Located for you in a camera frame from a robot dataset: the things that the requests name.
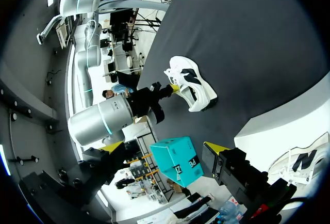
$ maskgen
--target plastic bottle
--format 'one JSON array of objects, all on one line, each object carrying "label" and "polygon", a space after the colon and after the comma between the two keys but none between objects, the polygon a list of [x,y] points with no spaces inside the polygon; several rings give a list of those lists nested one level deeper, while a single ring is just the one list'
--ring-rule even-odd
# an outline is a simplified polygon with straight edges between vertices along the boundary
[{"label": "plastic bottle", "polygon": [[232,201],[228,200],[225,204],[219,209],[219,216],[218,218],[221,221],[228,221],[235,216],[237,212],[237,205],[234,204]]},{"label": "plastic bottle", "polygon": [[236,216],[226,221],[225,224],[239,224],[239,221],[242,219],[242,217],[243,217],[243,213],[238,211]]}]

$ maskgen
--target black and white sneaker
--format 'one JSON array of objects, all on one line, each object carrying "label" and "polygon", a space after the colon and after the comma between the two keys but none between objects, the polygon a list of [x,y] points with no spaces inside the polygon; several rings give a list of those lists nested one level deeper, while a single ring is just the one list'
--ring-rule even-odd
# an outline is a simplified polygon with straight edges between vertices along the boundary
[{"label": "black and white sneaker", "polygon": [[211,107],[218,96],[212,87],[201,77],[197,64],[183,56],[174,56],[170,67],[164,73],[170,82],[179,86],[177,94],[186,100],[190,112]]},{"label": "black and white sneaker", "polygon": [[[293,197],[306,197],[316,188],[318,176],[324,168],[327,159],[329,133],[323,134],[307,148],[293,148],[278,158],[268,170],[268,183],[273,184],[279,178],[297,187]],[[289,204],[285,209],[297,207],[299,204]]]}]

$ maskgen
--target teal box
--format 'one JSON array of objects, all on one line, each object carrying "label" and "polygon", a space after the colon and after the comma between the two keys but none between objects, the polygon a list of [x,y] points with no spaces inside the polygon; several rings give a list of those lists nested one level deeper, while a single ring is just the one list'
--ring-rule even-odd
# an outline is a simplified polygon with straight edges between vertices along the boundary
[{"label": "teal box", "polygon": [[191,139],[188,136],[165,139],[150,145],[160,171],[182,187],[203,175]]}]

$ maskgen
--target red object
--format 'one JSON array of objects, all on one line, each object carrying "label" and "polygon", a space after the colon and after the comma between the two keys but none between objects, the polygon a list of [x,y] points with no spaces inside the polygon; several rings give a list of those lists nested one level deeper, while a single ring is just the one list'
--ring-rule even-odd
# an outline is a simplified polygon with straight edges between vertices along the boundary
[{"label": "red object", "polygon": [[269,207],[268,207],[266,204],[262,204],[262,205],[258,208],[258,210],[253,214],[253,216],[252,216],[251,218],[256,217],[257,215],[259,215],[260,213],[266,211],[267,209],[269,209]]}]

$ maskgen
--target black table surface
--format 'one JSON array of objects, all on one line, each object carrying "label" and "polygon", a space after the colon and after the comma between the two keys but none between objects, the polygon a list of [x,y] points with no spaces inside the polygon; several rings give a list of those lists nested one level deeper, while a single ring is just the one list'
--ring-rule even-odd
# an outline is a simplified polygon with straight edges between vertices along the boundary
[{"label": "black table surface", "polygon": [[159,140],[190,136],[200,159],[204,141],[235,147],[250,118],[294,99],[328,72],[318,30],[299,0],[173,0],[138,87],[168,84],[163,71],[175,55],[198,64],[218,103],[190,113],[179,96],[163,99],[165,120],[154,129]]}]

